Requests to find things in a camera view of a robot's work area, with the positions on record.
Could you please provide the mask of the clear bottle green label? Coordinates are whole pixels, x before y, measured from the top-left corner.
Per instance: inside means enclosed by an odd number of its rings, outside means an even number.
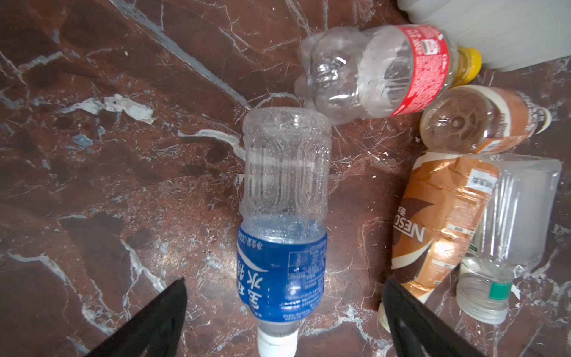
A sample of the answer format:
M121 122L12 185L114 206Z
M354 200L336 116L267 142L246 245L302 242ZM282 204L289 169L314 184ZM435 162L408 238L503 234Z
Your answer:
M562 163L537 156L488 157L499 169L495 191L459 265L457 304L485 324L502 324L515 279L540 263Z

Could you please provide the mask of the orange tea bottle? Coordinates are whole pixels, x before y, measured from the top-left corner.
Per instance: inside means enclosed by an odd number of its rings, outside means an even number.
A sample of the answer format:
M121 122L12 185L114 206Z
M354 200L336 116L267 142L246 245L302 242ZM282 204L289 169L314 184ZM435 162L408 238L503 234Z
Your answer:
M549 110L522 92L465 85L450 89L422 113L419 132L429 150L498 154L544 132L551 121Z

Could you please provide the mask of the clear bottle pink label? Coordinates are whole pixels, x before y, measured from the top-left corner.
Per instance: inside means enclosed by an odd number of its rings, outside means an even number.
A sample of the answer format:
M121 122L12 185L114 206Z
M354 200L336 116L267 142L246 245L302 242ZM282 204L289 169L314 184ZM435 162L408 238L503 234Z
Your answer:
M334 126L421 112L471 82L483 64L478 50L432 25L330 28L303 40L297 53L303 74L295 94Z

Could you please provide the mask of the brown coffee bottle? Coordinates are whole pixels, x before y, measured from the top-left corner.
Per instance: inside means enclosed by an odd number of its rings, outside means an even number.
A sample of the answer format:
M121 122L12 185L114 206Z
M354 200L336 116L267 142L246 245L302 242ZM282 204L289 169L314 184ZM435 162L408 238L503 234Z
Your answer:
M425 303L465 257L500 177L480 156L426 152L393 221L393 278Z

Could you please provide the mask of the clear bottle blue label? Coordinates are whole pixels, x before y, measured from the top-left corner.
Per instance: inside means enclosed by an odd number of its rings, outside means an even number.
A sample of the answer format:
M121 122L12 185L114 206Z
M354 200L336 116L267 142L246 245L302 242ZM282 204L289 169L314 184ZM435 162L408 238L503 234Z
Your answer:
M266 107L242 130L236 288L256 319L259 354L294 356L325 290L331 124L310 109Z

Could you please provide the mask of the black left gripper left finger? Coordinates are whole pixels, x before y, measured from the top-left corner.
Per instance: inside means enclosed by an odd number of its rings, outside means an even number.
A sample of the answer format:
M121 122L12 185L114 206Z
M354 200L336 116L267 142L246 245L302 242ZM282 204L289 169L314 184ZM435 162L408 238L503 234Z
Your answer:
M181 278L88 355L175 356L186 309L187 289Z

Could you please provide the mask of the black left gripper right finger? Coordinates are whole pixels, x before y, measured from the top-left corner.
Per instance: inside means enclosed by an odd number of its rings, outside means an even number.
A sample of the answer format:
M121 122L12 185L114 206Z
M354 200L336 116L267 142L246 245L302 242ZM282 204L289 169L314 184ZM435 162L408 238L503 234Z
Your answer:
M398 356L478 356L483 354L392 278L383 304Z

